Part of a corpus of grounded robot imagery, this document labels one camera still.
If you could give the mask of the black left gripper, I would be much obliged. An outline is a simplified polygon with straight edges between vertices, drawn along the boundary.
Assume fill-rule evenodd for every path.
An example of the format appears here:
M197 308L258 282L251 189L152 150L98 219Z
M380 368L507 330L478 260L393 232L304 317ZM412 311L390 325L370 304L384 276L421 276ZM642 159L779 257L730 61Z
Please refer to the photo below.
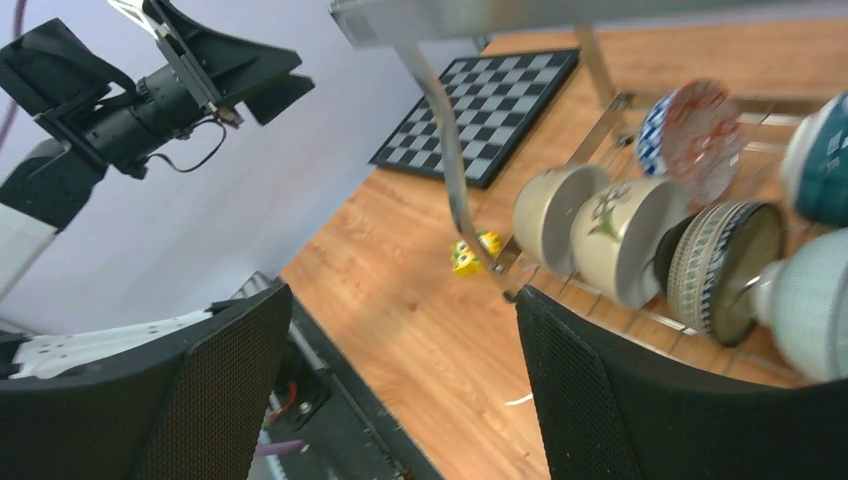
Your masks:
M142 179L161 146L220 124L221 108L243 103L264 126L315 87L293 72L302 63L293 50L210 29L169 1L145 1L142 12L167 62L139 80L58 18L2 47L2 89L50 135L12 178L101 179L113 167Z

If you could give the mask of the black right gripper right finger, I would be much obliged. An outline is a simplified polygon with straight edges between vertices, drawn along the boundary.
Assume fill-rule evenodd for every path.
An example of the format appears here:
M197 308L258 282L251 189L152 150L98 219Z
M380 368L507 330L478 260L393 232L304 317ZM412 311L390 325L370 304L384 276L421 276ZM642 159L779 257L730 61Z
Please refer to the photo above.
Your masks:
M843 479L847 384L779 388L680 363L533 286L517 324L554 479Z

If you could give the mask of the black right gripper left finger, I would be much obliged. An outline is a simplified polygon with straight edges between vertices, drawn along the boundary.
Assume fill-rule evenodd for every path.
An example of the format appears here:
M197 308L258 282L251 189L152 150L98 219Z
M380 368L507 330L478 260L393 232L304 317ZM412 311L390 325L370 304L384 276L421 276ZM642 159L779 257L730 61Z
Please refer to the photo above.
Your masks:
M286 284L160 321L1 338L5 479L245 479L286 349Z

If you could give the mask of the pale green striped bowl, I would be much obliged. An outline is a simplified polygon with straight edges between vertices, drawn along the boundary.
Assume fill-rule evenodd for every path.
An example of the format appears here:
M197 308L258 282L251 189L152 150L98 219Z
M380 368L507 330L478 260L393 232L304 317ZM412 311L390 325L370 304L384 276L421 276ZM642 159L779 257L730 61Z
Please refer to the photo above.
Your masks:
M756 319L783 359L810 380L847 377L847 230L808 241L751 282Z

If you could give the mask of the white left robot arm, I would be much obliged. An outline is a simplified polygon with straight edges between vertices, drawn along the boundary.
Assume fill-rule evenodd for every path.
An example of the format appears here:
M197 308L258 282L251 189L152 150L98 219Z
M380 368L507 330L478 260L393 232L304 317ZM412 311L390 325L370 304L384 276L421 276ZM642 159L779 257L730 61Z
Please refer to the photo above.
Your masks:
M84 208L109 169L143 179L200 125L266 125L314 86L293 50L210 29L169 1L118 1L165 64L141 79L94 54L60 19L1 51L2 89L46 131L1 185L1 289L10 291Z

